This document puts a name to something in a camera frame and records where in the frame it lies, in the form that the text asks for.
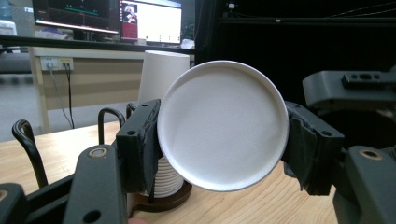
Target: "metal bolt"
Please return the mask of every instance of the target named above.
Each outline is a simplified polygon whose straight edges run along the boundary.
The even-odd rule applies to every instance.
[[[90,151],[88,154],[91,158],[101,158],[107,154],[107,148],[99,147]]]
[[[359,153],[363,157],[365,157],[367,159],[370,159],[370,160],[373,160],[373,161],[381,161],[382,160],[382,156],[380,154],[378,154],[377,152],[372,151],[370,149],[361,149],[359,151]]]

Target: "round base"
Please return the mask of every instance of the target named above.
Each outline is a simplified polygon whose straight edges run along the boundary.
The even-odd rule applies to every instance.
[[[154,198],[153,202],[149,201],[149,197],[143,196],[139,193],[130,194],[131,212],[129,217],[132,217],[135,211],[144,212],[163,212],[172,208],[178,207],[189,199],[192,191],[192,185],[184,181],[183,186],[175,194],[165,198]]]

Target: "black cable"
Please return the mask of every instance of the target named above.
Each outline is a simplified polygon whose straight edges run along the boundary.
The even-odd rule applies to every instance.
[[[70,114],[70,120],[72,122],[72,129],[75,128],[74,121],[73,121],[73,111],[72,111],[72,90],[71,90],[71,84],[70,84],[70,75],[71,75],[71,70],[70,70],[70,64],[64,63],[64,70],[66,71],[67,75],[67,81],[69,85],[69,114]]]

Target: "wire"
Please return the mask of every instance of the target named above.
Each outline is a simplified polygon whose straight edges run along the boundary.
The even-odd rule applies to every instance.
[[[364,14],[358,14],[358,15],[352,15],[352,16],[345,16],[345,17],[361,17],[361,16],[371,16],[371,15],[376,15],[376,14],[381,14],[381,13],[386,13],[390,11],[394,11],[396,8],[384,10],[384,11],[377,11],[377,12],[371,12],[371,13],[364,13]]]
[[[393,5],[393,4],[396,4],[396,1],[388,2],[388,3],[383,3],[383,4],[378,4],[378,5],[373,5],[373,6],[368,6],[368,7],[359,7],[359,8],[352,9],[352,10],[349,10],[349,11],[346,11],[346,12],[342,12],[342,13],[339,13],[339,14],[332,15],[332,16],[330,16],[330,17],[328,17],[328,18],[331,18],[331,17],[339,17],[339,16],[342,16],[342,15],[345,15],[345,14],[348,14],[348,13],[352,13],[352,12],[356,12],[356,11],[361,11],[361,10],[364,10],[364,9],[367,9],[367,8],[372,8],[372,7],[383,7],[383,6]],[[390,9],[390,10],[384,10],[384,11],[379,11],[379,12],[373,12],[373,13],[365,13],[365,14],[352,15],[352,16],[348,16],[348,17],[354,17],[354,16],[368,16],[368,15],[380,14],[380,13],[384,13],[384,12],[388,12],[388,11],[393,11],[393,10],[395,10],[395,8]]]
[[[66,71],[67,81],[69,84],[69,114],[70,114],[70,119],[71,119],[71,123],[72,123],[72,129],[74,129],[75,125],[74,125],[74,121],[73,121],[73,111],[72,111],[72,90],[71,90],[71,84],[70,84],[71,70],[70,70],[69,63],[64,63],[64,70]]]
[[[56,84],[56,81],[55,81],[55,76],[54,76],[53,73],[52,73],[52,70],[53,70],[53,65],[52,65],[52,63],[51,63],[51,64],[47,63],[47,68],[49,69],[50,77],[51,77],[52,82],[53,82],[53,85],[54,85],[54,87],[55,87],[56,94],[57,94],[58,97],[59,97],[59,103],[60,103],[60,105],[61,105],[62,112],[64,113],[64,106],[63,106],[63,103],[62,103],[62,101],[63,101],[63,100],[62,100],[62,96],[61,96],[61,94],[59,93],[58,85]],[[69,122],[70,128],[73,128],[72,122],[71,122],[70,119],[66,116],[66,113],[64,113],[64,117],[65,117],[65,118],[67,119],[67,121]]]

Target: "white plate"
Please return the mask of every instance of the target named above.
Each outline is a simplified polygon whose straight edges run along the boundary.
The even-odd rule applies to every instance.
[[[247,188],[279,162],[289,134],[274,84],[243,63],[214,61],[179,77],[163,97],[158,135],[163,155],[195,186]]]

